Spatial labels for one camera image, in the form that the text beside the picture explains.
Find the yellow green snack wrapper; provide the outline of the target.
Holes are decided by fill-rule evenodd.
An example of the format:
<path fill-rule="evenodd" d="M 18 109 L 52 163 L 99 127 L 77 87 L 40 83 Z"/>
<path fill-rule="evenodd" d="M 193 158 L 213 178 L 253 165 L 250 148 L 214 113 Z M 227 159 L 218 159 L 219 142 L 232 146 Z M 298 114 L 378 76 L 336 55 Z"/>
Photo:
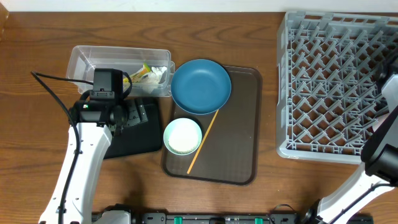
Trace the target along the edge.
<path fill-rule="evenodd" d="M 144 63 L 142 68 L 140 68 L 136 73 L 129 75 L 129 78 L 133 83 L 139 83 L 147 73 L 150 73 L 152 70 L 148 66 L 148 64 Z M 126 91 L 130 86 L 128 78 L 123 78 L 123 90 Z"/>

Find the pink plastic cup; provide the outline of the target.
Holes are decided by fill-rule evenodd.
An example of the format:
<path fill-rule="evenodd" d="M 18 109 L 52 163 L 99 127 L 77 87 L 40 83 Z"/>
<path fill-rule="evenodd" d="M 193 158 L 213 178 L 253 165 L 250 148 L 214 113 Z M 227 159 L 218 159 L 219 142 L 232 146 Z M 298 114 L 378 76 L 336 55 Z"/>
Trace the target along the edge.
<path fill-rule="evenodd" d="M 374 132 L 380 127 L 380 125 L 386 120 L 386 118 L 388 116 L 389 116 L 389 113 L 386 113 L 386 114 L 376 118 L 376 122 L 373 124 L 373 131 Z"/>

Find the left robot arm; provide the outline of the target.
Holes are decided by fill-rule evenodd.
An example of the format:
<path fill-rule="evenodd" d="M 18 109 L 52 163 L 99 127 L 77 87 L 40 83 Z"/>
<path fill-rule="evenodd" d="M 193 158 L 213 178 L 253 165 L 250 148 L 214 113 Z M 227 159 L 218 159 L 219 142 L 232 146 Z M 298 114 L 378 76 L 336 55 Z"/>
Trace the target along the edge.
<path fill-rule="evenodd" d="M 39 223 L 91 223 L 106 151 L 114 136 L 148 121 L 144 106 L 128 99 L 132 85 L 124 87 L 123 80 L 129 75 L 121 70 L 95 69 L 92 89 L 84 92 L 70 109 L 42 81 L 43 74 L 33 72 L 32 76 L 61 106 L 70 124 L 62 169 Z"/>

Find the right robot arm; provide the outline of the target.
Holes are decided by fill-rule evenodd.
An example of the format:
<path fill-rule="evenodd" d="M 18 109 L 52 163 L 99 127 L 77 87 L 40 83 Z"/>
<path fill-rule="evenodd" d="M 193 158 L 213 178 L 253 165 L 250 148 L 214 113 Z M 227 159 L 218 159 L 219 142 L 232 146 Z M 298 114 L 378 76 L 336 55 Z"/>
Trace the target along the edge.
<path fill-rule="evenodd" d="M 357 212 L 376 197 L 397 188 L 397 54 L 383 61 L 376 73 L 377 87 L 389 113 L 366 141 L 361 163 L 336 191 L 315 202 L 301 223 L 373 223 Z"/>

